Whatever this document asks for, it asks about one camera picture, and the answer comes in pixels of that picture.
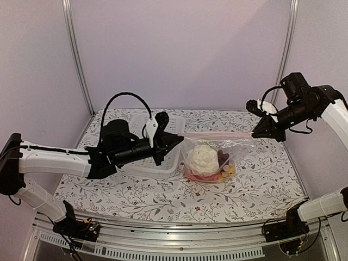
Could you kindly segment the white plastic basket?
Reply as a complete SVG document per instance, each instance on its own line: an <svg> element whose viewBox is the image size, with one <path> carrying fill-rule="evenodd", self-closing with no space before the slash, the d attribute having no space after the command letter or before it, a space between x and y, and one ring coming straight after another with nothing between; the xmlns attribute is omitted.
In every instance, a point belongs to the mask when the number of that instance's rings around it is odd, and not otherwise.
<svg viewBox="0 0 348 261"><path fill-rule="evenodd" d="M165 111L153 115L157 121L157 131L154 135L153 153L150 157L139 159L122 167L124 172L148 177L167 179L175 174L179 164L180 147L185 127L185 119Z"/></svg>

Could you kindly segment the white toy cauliflower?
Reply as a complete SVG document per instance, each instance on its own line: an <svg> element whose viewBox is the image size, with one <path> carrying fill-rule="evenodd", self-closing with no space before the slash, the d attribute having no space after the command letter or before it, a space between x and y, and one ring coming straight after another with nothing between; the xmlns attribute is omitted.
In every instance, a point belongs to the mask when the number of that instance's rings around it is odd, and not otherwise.
<svg viewBox="0 0 348 261"><path fill-rule="evenodd" d="M219 169L217 151L208 145L196 145L188 152L185 166L195 175L213 175Z"/></svg>

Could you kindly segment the clear zip top bag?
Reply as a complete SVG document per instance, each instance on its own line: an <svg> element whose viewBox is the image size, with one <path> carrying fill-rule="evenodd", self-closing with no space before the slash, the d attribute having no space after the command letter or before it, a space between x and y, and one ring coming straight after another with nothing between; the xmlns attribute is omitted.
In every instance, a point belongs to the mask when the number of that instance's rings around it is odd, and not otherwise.
<svg viewBox="0 0 348 261"><path fill-rule="evenodd" d="M196 182L222 183L235 176L237 165L256 146L251 133L185 132L181 153L184 177Z"/></svg>

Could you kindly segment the dark purple toy grapes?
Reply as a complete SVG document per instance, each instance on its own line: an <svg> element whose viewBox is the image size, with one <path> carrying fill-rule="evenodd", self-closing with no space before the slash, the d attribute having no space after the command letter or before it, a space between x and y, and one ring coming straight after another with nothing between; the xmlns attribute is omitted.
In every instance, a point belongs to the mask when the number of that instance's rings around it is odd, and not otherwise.
<svg viewBox="0 0 348 261"><path fill-rule="evenodd" d="M229 160L229 154L228 153L223 153L222 150L217 151L217 159L219 162L219 165L223 165L225 162Z"/></svg>

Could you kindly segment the red toy bell pepper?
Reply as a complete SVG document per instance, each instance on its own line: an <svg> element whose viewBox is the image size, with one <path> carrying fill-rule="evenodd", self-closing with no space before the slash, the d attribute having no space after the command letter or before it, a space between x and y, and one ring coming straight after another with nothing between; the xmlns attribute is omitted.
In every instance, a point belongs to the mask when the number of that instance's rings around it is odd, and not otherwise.
<svg viewBox="0 0 348 261"><path fill-rule="evenodd" d="M194 175L192 172L186 172L185 177L199 182L207 182L207 183L217 183L220 181L220 175L218 173L210 175L210 176L202 176L202 175Z"/></svg>

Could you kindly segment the yellow toy corn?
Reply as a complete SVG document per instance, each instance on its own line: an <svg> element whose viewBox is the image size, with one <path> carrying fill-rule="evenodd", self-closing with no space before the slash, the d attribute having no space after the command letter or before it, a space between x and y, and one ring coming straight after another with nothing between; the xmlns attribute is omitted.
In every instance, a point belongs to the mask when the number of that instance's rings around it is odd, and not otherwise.
<svg viewBox="0 0 348 261"><path fill-rule="evenodd" d="M233 165L225 165L219 174L219 181L224 181L229 179L235 175L235 166Z"/></svg>

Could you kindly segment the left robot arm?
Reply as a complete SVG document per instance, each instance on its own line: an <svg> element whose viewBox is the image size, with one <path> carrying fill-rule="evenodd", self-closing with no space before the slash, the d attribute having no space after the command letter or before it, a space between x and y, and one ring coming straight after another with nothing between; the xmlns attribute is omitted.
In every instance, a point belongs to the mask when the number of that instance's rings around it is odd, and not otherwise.
<svg viewBox="0 0 348 261"><path fill-rule="evenodd" d="M129 130L122 119L105 123L102 116L98 143L84 149L45 147L22 140L13 133L1 152L1 194L17 197L33 209L45 214L69 236L81 230L75 220L73 207L54 199L35 181L25 177L28 173L67 174L87 179L104 179L124 165L152 158L159 166L165 156L183 141L183 137L165 131L169 123L166 112L152 115L148 104L138 95L121 92L114 95L108 105L120 96L138 99L148 112L145 134L139 138Z"/></svg>

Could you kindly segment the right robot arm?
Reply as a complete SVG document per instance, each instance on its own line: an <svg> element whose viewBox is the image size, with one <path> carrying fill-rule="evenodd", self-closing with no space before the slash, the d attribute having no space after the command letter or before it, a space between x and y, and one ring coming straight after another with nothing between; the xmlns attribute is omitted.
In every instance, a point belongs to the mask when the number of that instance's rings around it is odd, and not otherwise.
<svg viewBox="0 0 348 261"><path fill-rule="evenodd" d="M281 89L287 97L287 106L278 110L265 99L268 93ZM312 128L295 130L294 126L309 121L321 120L335 133L341 143L347 145L347 101L341 92L330 85L310 86L300 72L292 72L280 80L278 86L267 89L262 98L249 100L246 109L260 117L252 131L253 138L269 138L278 142L286 140L286 131L310 135ZM331 218L347 213L347 187L321 197L305 200L287 212L290 217L282 223L281 232L293 237L302 228L302 223L322 217Z"/></svg>

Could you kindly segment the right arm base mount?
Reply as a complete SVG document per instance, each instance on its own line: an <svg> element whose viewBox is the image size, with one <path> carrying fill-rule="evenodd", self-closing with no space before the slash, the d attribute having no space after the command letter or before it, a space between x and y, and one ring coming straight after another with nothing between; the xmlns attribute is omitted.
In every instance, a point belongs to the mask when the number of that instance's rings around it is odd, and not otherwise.
<svg viewBox="0 0 348 261"><path fill-rule="evenodd" d="M301 221L297 212L299 206L298 204L290 208L286 213L286 219L284 221L269 219L263 224L261 233L267 243L309 233L308 224Z"/></svg>

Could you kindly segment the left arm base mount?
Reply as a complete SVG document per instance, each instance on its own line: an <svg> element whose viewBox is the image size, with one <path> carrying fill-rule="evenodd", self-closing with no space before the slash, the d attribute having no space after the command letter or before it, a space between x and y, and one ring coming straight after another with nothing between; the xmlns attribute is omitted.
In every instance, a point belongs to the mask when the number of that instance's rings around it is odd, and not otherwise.
<svg viewBox="0 0 348 261"><path fill-rule="evenodd" d="M100 223L92 221L90 217L84 221L77 220L73 207L67 201L63 201L63 204L66 209L65 218L53 222L53 232L72 239L96 242L100 234Z"/></svg>

